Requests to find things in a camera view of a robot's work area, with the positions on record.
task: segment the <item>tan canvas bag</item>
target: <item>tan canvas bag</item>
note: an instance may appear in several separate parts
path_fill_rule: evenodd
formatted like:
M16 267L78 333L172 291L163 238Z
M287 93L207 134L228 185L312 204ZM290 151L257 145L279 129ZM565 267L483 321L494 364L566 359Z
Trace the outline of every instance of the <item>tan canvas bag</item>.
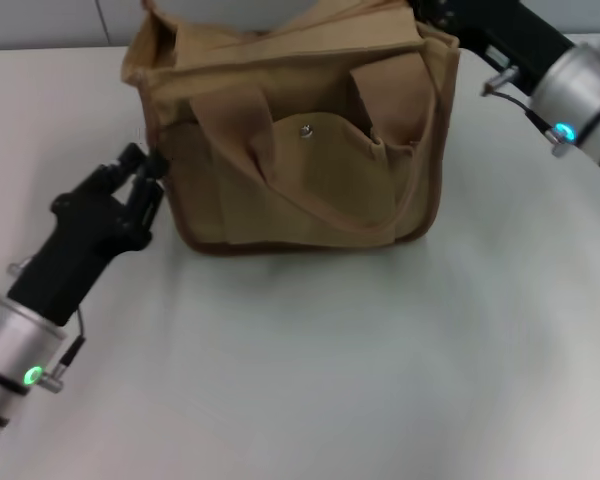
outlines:
M122 78L183 239L207 253L364 248L436 216L458 41L401 0L322 0L272 32L147 7Z

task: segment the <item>bag handle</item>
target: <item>bag handle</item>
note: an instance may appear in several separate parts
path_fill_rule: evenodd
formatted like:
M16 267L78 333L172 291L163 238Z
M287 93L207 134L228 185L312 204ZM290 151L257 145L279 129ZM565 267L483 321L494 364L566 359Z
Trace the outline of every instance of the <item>bag handle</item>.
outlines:
M268 103L258 87L240 85L217 90L196 95L190 103L209 142L244 175L258 184L268 185L296 207L338 230L378 234L395 228L415 198L422 167L431 151L437 92L418 53L364 65L354 69L351 75L378 136L393 149L412 152L409 180L394 213L374 225L338 211L317 196L285 191L263 178L249 142L256 136L264 138L259 159L272 163L274 137ZM420 141L413 147L408 137L418 130L422 132Z

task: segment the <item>table surface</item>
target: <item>table surface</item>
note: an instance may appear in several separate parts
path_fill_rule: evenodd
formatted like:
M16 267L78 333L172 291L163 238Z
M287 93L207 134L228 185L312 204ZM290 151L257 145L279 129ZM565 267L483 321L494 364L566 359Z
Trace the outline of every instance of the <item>table surface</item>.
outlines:
M54 196L142 138L123 53L0 53L0 291ZM421 241L215 259L162 209L84 302L65 391L3 434L0 480L600 480L600 172L480 98L492 73L463 54Z

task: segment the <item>blue led light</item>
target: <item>blue led light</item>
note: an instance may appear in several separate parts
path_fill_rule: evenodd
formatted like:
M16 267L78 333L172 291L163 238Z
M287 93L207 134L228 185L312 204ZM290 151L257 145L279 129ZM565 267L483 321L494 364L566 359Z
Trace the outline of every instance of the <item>blue led light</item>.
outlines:
M555 126L556 131L564 134L565 138L569 143L573 143L576 141L577 134L576 130L567 123L558 123Z

